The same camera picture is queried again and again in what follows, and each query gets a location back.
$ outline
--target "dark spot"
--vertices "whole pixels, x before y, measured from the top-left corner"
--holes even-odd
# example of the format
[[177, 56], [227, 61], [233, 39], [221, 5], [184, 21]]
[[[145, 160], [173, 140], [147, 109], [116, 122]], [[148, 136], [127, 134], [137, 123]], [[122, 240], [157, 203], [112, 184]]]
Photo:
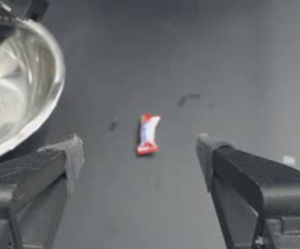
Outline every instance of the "dark spot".
[[177, 106], [183, 107], [187, 104], [189, 99], [200, 99], [200, 98], [201, 98], [200, 93], [191, 93], [179, 99]]
[[177, 102], [177, 106], [183, 107], [185, 105], [185, 103], [187, 103], [187, 97], [184, 96], [184, 97], [180, 98], [180, 100]]
[[188, 95], [188, 98], [191, 99], [200, 99], [201, 98], [201, 94], [200, 93], [192, 93]]
[[113, 120], [113, 121], [110, 122], [110, 125], [109, 125], [109, 130], [110, 130], [110, 132], [114, 132], [114, 131], [117, 130], [118, 126], [120, 126], [118, 120]]

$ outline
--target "stainless steel bowl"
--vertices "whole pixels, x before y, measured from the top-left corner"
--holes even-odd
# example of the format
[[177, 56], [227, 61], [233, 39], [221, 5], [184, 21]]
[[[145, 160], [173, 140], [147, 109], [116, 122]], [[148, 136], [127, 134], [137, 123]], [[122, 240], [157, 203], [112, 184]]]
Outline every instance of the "stainless steel bowl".
[[65, 76], [53, 35], [34, 21], [22, 22], [0, 45], [0, 156], [44, 126], [61, 98]]

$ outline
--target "red and white wrapper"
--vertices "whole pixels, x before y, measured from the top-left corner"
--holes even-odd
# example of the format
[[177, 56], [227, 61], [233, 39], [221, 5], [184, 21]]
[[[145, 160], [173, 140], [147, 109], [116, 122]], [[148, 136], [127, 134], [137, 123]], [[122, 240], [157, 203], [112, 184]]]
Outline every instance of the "red and white wrapper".
[[161, 150], [159, 144], [156, 143], [156, 129], [163, 119], [161, 116], [153, 114], [144, 114], [141, 118], [141, 143], [137, 147], [137, 154], [149, 155], [155, 154]]

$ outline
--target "dark surface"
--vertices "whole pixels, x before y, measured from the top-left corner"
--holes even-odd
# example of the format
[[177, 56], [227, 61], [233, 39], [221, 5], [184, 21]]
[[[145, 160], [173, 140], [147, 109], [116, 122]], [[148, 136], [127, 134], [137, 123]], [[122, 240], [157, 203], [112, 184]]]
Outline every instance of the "dark surface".
[[45, 22], [69, 66], [52, 140], [86, 152], [56, 249], [225, 248], [196, 136], [300, 165], [300, 1], [56, 0]]

